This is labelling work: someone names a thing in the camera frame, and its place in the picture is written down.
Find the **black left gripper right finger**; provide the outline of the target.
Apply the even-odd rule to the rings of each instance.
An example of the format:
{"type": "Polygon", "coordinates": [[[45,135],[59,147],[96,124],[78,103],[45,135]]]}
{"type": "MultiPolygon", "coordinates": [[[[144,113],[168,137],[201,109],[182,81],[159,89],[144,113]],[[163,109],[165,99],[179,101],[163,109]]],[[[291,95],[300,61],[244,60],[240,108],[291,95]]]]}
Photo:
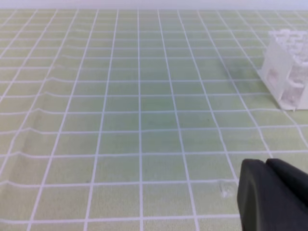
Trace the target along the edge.
{"type": "Polygon", "coordinates": [[[278,158],[266,160],[284,185],[303,203],[308,206],[308,174],[278,158]]]}

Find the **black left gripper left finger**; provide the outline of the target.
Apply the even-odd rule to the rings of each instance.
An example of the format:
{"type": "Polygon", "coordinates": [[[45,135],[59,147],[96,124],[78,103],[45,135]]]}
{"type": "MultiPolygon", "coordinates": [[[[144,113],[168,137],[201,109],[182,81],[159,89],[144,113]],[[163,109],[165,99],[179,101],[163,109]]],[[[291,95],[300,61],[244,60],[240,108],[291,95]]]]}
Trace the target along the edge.
{"type": "Polygon", "coordinates": [[[244,231],[308,229],[308,206],[261,160],[242,161],[237,204],[244,231]]]}

